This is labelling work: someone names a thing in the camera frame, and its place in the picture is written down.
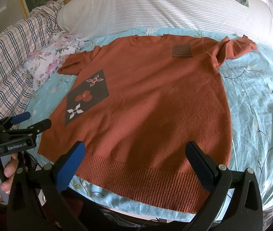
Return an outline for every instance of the sweater collar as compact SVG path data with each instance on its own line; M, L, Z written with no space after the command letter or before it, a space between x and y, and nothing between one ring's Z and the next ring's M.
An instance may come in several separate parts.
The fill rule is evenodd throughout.
M163 36L130 36L130 42L136 47L152 47L167 40L168 35Z

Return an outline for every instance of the striped patch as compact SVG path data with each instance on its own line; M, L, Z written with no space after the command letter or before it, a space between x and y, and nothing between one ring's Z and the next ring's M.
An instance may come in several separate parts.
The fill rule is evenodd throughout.
M0 119L26 109L33 94L33 79L23 63L34 50L44 47L60 27L56 23L61 5L57 2L32 10L0 34Z
M191 58L190 44L173 45L172 58Z

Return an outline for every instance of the floral bedsheet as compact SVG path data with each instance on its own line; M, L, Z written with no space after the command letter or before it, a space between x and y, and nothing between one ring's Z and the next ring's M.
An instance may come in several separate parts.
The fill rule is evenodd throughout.
M222 33L184 28L136 28L88 41L81 51L89 51L96 45L103 46L116 38L136 34L190 35L198 38L210 37L217 41L226 36ZM228 168L236 171L253 168L259 183L263 210L270 209L273 207L273 49L258 44L258 50L234 60L226 60L219 71L232 118L233 145ZM52 75L46 84L36 91L28 104L27 111L32 114L32 118L20 126L27 127L49 117L68 93L75 79L76 76L58 73ZM37 154L38 148L39 146L32 154L44 165L49 161ZM73 177L70 187L92 201L129 213L179 221L191 221L194 217L193 214L161 209L123 198L76 176ZM224 216L231 195L230 190L217 220Z

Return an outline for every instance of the blue gripper pad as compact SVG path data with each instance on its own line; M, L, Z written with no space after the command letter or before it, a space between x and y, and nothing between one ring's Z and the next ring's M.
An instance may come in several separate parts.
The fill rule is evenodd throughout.
M52 177L58 192L68 188L84 156L85 145L83 142L77 141L65 155L60 156L56 161Z
M24 112L22 114L16 115L11 117L10 123L12 125L17 125L21 122L24 122L30 118L30 113L29 112Z

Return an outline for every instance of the ribbed hem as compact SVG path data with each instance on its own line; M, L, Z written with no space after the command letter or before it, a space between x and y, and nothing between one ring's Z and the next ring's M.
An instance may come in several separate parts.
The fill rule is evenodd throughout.
M76 175L122 197L185 213L197 213L209 195L194 171L153 170L89 154Z

